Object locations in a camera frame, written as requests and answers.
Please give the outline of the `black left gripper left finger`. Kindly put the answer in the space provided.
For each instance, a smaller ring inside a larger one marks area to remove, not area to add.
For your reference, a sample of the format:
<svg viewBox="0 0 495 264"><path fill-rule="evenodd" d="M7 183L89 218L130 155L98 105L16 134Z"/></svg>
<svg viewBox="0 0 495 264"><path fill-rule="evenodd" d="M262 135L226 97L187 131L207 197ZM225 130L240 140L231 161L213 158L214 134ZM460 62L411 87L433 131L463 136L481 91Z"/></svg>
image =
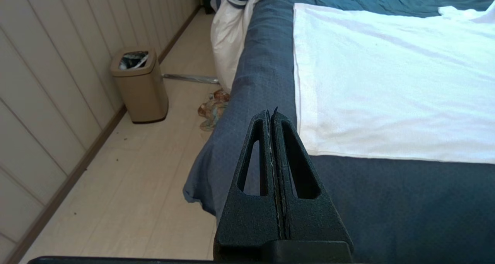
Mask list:
<svg viewBox="0 0 495 264"><path fill-rule="evenodd" d="M244 192L253 146L259 144L260 195ZM241 149L213 246L216 262L261 262L262 248L279 239L275 203L270 114L264 110L253 116Z"/></svg>

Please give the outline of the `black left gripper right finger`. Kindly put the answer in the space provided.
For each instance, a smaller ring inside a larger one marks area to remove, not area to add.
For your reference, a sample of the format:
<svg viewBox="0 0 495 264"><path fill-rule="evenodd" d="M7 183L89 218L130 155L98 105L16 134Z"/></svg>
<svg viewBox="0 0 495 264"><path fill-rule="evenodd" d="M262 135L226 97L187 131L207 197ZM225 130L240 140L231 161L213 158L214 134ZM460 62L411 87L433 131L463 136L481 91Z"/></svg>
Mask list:
<svg viewBox="0 0 495 264"><path fill-rule="evenodd" d="M323 253L351 254L353 242L300 140L278 111L271 116L281 238Z"/></svg>

